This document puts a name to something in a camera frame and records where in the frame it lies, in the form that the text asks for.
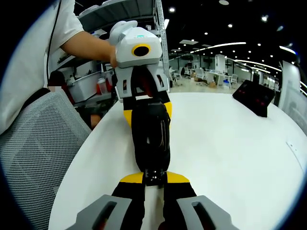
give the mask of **hand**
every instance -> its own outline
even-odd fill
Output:
[[[116,61],[116,49],[115,46],[111,47],[110,52],[110,64],[113,68],[117,67],[117,61]]]

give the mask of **table surface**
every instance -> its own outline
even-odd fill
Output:
[[[169,97],[173,115],[168,170],[189,178],[196,194],[227,211],[239,229],[273,229],[303,181],[306,166],[300,167],[286,143],[290,140],[299,151],[306,151],[303,131],[273,104],[263,118],[230,94],[170,93]],[[122,111],[117,102],[73,159],[53,204],[50,230],[71,226],[79,211],[112,194],[124,176],[139,172]],[[161,193],[146,188],[144,230],[156,230],[163,220]]]

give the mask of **metal shelf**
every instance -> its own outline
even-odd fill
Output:
[[[114,25],[119,21],[152,18],[154,20],[154,0],[109,0],[101,6],[78,17],[85,31]]]
[[[56,69],[61,69],[65,67],[72,67],[72,66],[80,66],[83,65],[91,60],[83,59],[75,56],[68,56],[66,59],[58,63]]]
[[[103,94],[95,94],[94,96],[90,97],[89,99],[83,101],[83,102],[78,102],[75,103],[73,106],[74,107],[81,107],[81,106],[85,106],[85,105],[89,105],[89,104],[94,104],[100,101],[104,101],[104,100],[108,100],[111,99],[111,93],[107,92],[107,93],[103,93]]]
[[[163,51],[164,73],[170,79],[166,32],[162,0],[108,0],[92,11],[78,17],[85,31],[91,33],[98,29],[113,26],[119,21],[152,19],[155,30],[160,34]],[[57,69],[80,66],[90,60],[70,56],[58,64]]]

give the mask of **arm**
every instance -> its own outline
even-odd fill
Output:
[[[75,34],[61,48],[66,53],[80,58],[108,61],[112,67],[116,67],[117,65],[115,46],[85,31]]]

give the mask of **black ceiling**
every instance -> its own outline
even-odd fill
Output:
[[[84,9],[103,0],[77,0],[75,13],[79,14]],[[203,44],[217,45],[231,42],[246,42],[246,45],[224,46],[210,50],[200,51],[197,54],[215,55],[223,52],[230,58],[264,63],[279,67],[279,62],[300,60],[305,41],[305,12],[303,2],[280,0],[228,0],[228,6],[221,5],[218,0],[162,0],[164,17],[169,19],[166,29],[169,51],[181,48],[180,53],[190,53],[192,48],[204,48]],[[169,7],[176,11],[170,13]],[[264,23],[261,16],[268,15]],[[183,46],[179,42],[183,39],[198,41],[195,45]],[[298,55],[281,50],[279,46],[291,47]]]

